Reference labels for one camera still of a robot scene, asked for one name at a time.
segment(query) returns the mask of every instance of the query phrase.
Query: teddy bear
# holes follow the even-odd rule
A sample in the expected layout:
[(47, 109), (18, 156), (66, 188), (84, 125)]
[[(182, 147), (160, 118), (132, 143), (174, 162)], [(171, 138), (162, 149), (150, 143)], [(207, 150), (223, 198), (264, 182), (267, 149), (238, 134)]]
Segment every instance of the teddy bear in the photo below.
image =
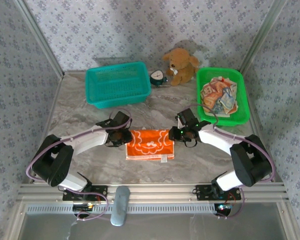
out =
[(172, 86), (187, 83), (199, 70), (199, 60), (194, 56), (190, 56), (184, 48), (175, 48), (165, 54), (162, 59), (170, 61), (170, 68), (166, 70), (166, 74), (173, 76)]

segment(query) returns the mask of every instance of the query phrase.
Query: teddy bear ear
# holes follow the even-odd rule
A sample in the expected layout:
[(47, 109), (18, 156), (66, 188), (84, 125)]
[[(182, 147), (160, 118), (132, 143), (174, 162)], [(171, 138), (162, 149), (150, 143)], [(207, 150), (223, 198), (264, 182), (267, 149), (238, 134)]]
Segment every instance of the teddy bear ear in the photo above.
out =
[(165, 55), (162, 57), (162, 59), (163, 59), (164, 61), (168, 61), (168, 60), (170, 59), (170, 53), (165, 54)]
[(189, 62), (192, 64), (192, 66), (194, 67), (198, 67), (200, 65), (200, 62), (199, 60), (194, 57), (194, 56), (191, 56), (190, 59), (189, 59)]

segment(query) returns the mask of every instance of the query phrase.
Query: floral wallpaper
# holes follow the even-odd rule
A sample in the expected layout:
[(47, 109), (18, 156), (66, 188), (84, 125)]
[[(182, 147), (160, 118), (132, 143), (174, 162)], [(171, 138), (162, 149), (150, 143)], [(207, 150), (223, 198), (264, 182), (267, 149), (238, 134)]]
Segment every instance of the floral wallpaper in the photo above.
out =
[(0, 0), (0, 239), (58, 81), (14, 2)]
[(245, 81), (300, 227), (300, 0), (287, 2)]
[(238, 69), (272, 0), (26, 0), (63, 70), (143, 61), (184, 47)]

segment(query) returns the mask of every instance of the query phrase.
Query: orange towel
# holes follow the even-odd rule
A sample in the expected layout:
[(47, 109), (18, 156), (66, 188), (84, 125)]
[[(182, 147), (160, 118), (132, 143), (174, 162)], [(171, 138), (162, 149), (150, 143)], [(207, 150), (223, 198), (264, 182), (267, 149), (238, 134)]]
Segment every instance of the orange towel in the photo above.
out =
[(131, 130), (133, 140), (126, 144), (128, 160), (174, 159), (174, 141), (169, 130)]

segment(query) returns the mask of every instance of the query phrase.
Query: gray marble tabletop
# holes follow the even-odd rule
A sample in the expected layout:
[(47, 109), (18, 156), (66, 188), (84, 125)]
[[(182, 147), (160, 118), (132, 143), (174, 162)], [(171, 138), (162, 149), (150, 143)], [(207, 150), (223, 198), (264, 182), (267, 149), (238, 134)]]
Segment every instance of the gray marble tabletop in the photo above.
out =
[[(170, 129), (177, 125), (175, 116), (189, 104), (196, 103), (196, 81), (180, 86), (153, 88), (143, 103), (123, 106), (133, 118), (131, 129)], [(113, 109), (97, 109), (86, 102), (85, 74), (69, 73), (63, 79), (52, 115), (49, 134), (72, 135), (108, 118)], [(236, 127), (222, 127), (239, 135), (252, 133), (250, 122)], [(93, 183), (193, 183), (210, 182), (233, 169), (231, 158), (219, 149), (199, 143), (186, 148), (175, 143), (175, 158), (160, 161), (126, 160), (125, 146), (89, 149), (72, 160), (71, 169)]]

